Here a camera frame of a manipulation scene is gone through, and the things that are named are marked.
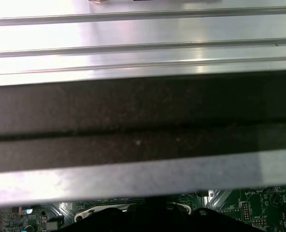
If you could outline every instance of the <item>electronic component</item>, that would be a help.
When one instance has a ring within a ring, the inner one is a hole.
[[[242,202],[241,209],[243,211],[244,221],[249,221],[250,220],[249,202]]]
[[[42,231],[50,232],[60,229],[64,225],[64,216],[53,217],[47,222],[41,222]]]
[[[260,219],[253,219],[252,224],[253,226],[266,226],[268,222],[266,218],[260,218]]]
[[[19,207],[13,207],[12,208],[12,213],[13,214],[18,214],[19,213]]]
[[[59,229],[57,221],[42,222],[40,227],[42,228],[42,231],[47,231],[47,232],[56,231]]]

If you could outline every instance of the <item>metal edge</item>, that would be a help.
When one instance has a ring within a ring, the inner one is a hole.
[[[1,173],[0,205],[280,184],[286,184],[286,150]]]

